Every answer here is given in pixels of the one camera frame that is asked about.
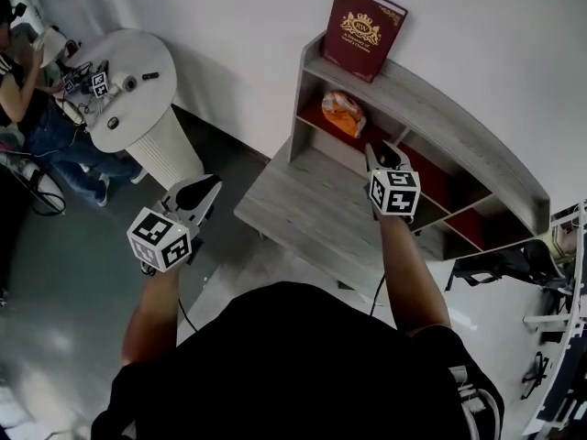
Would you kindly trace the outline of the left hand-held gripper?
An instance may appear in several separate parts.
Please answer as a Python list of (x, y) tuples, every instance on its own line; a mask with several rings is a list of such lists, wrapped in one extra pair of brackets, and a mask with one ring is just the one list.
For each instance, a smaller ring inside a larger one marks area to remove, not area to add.
[(127, 238), (143, 273), (165, 273), (192, 262), (203, 245), (201, 227), (221, 187), (215, 174), (180, 181), (152, 207), (140, 211)]

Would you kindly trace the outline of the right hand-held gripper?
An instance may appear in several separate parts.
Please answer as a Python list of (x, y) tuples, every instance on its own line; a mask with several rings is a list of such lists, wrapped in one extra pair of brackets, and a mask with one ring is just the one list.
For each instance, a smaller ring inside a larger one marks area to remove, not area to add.
[(410, 169), (410, 159), (395, 145), (374, 141), (365, 144), (365, 160), (370, 171), (367, 195), (373, 210), (380, 215), (399, 216), (411, 224), (421, 195), (419, 174), (392, 170)]

